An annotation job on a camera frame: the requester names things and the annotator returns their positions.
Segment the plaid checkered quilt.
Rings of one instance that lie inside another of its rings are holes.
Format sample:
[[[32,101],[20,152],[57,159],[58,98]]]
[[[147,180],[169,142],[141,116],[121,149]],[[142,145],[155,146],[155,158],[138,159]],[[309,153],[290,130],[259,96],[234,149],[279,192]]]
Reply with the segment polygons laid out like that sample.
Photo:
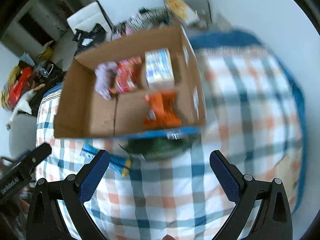
[[[133,158],[129,175],[107,170],[88,213],[108,239],[210,239],[231,213],[230,202],[209,165],[214,150],[257,180],[279,177],[291,211],[301,199],[303,114],[300,91],[274,54],[242,31],[188,39],[195,53],[206,107],[199,141],[174,158]],[[56,138],[54,118],[63,85],[46,95],[37,116],[36,141],[52,147],[36,178],[57,181],[91,158],[84,144],[125,155],[127,138]]]

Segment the white goose plush toy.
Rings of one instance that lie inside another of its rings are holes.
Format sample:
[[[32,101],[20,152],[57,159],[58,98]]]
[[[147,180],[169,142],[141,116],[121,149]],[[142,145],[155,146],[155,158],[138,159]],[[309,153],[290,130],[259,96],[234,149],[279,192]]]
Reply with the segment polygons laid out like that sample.
[[[20,100],[18,101],[17,105],[15,106],[14,110],[12,111],[12,115],[11,115],[8,123],[6,124],[7,130],[9,130],[11,128],[13,119],[19,112],[25,112],[29,115],[32,114],[31,107],[29,105],[29,101],[36,95],[36,92],[38,90],[42,89],[45,86],[46,86],[46,84],[42,83],[39,86],[32,88],[31,90],[25,92],[21,96]]]

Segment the open cardboard box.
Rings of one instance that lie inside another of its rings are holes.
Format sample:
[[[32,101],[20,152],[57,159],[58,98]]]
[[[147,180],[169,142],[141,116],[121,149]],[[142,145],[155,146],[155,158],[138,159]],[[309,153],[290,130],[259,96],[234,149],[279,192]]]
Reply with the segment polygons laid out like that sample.
[[[118,62],[146,52],[167,48],[172,62],[176,93],[172,108],[181,120],[177,127],[149,129],[143,121],[151,106],[147,95],[158,93],[140,71],[136,90],[105,100],[95,91],[95,69],[101,63]],[[199,133],[206,124],[206,107],[195,53],[184,29],[171,26],[139,31],[103,43],[75,57],[66,74],[57,114],[56,138],[151,138],[170,133]]]

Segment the grey plastic chair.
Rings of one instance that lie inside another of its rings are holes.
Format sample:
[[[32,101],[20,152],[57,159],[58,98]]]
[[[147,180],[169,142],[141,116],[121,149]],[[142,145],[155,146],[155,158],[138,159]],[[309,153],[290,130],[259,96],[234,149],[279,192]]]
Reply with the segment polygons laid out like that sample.
[[[9,150],[12,159],[36,147],[37,118],[27,114],[14,117],[9,129]]]

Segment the purple cloth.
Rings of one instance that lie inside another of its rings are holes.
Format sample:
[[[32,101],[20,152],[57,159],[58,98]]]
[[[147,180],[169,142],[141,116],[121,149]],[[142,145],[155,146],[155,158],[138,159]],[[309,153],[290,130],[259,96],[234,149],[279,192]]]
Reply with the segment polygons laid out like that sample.
[[[101,63],[97,66],[94,73],[96,75],[95,81],[95,91],[100,94],[105,100],[111,98],[110,85],[111,81],[116,74],[117,63],[114,61],[109,61]]]

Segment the white blue tissue pack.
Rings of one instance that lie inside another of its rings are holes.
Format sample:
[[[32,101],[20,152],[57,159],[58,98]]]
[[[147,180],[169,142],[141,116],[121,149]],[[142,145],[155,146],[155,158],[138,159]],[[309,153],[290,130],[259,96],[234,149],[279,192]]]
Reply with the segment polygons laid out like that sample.
[[[175,79],[168,48],[145,52],[146,82],[150,89],[172,89]]]

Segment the patterned fabric bag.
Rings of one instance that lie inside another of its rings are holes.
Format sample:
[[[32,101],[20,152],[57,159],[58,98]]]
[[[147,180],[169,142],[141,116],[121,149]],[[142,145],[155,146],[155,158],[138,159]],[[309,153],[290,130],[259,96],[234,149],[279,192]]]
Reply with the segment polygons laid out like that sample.
[[[125,25],[132,31],[140,31],[149,26],[168,23],[169,15],[165,7],[140,9],[139,13],[132,16],[125,22]]]

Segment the blue long snack packet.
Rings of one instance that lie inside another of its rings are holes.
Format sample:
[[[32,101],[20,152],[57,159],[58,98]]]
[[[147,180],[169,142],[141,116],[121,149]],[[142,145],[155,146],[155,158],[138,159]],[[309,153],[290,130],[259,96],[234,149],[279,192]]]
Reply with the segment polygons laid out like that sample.
[[[81,154],[86,158],[93,159],[93,157],[96,156],[99,151],[99,149],[91,145],[84,144],[81,150]],[[122,177],[126,177],[129,175],[131,166],[132,160],[130,158],[124,158],[109,154],[109,167],[121,174]]]

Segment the yellow cloth pile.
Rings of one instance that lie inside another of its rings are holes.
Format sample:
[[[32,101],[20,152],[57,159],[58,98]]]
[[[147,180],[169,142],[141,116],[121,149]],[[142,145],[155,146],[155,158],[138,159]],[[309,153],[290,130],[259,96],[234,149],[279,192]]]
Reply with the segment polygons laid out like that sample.
[[[16,65],[10,72],[7,82],[5,83],[1,91],[1,106],[4,110],[10,111],[12,108],[8,104],[10,97],[10,90],[12,89],[14,83],[16,82],[17,76],[20,74],[21,68]]]

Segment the orange snack packet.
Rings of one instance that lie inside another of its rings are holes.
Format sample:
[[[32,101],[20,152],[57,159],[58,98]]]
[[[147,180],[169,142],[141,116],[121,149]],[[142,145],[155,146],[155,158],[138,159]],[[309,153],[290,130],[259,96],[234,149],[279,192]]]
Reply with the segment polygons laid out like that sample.
[[[144,100],[151,108],[143,125],[150,129],[180,127],[182,120],[173,109],[176,95],[173,90],[146,94]]]

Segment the pink suitcase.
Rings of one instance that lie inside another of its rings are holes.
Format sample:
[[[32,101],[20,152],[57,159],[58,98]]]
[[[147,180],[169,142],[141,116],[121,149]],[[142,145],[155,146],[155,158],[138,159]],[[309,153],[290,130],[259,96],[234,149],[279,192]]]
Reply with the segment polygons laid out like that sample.
[[[111,40],[117,40],[131,34],[132,30],[127,26],[126,22],[121,22],[112,29]]]

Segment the white leather chair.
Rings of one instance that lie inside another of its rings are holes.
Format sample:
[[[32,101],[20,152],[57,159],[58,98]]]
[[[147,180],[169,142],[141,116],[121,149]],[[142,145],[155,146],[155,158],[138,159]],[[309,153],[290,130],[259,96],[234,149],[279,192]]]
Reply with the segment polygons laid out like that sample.
[[[69,30],[54,45],[54,55],[51,58],[63,71],[68,70],[75,55],[77,43],[72,39],[77,29],[89,32],[99,23],[106,30],[104,42],[109,42],[112,34],[107,14],[97,1],[89,3],[67,18],[67,23]]]

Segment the dark green plastic bag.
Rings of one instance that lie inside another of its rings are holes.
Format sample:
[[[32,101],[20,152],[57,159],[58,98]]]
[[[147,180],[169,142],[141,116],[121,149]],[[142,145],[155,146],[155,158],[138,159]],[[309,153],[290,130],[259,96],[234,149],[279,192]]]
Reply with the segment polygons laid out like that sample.
[[[150,138],[129,140],[120,146],[131,157],[144,161],[158,161],[174,158],[191,149],[199,141],[199,135],[186,135],[178,139]]]

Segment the red plastic bag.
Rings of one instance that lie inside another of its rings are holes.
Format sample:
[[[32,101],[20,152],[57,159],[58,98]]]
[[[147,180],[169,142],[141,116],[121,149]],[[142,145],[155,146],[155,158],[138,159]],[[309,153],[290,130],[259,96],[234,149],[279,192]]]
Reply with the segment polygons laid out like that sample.
[[[29,85],[28,79],[31,78],[33,75],[33,67],[25,67],[24,69],[21,70],[21,73],[13,84],[10,93],[9,93],[9,98],[7,100],[8,106],[10,109],[14,109],[15,106],[17,105],[20,97],[22,96],[22,92],[25,88],[28,88]]]

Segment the yellow white snack box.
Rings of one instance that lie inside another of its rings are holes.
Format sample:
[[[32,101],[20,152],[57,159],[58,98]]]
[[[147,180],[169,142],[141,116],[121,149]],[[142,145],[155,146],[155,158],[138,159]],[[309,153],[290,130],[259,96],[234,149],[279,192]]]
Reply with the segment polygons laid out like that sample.
[[[200,18],[184,0],[165,0],[165,5],[184,25],[199,25]]]

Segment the red snack packet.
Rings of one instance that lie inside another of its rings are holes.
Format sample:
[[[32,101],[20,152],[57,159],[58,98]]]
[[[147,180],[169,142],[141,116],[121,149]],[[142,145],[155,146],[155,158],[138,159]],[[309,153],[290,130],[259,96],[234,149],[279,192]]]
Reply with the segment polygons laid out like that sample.
[[[140,56],[121,60],[117,63],[116,76],[110,92],[113,95],[127,93],[138,88],[137,80],[142,66]]]

